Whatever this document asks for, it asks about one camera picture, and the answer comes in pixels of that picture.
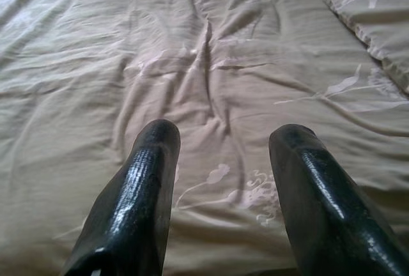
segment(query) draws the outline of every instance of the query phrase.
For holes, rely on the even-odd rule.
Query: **pillowcase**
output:
[[[409,0],[324,0],[409,93]]]

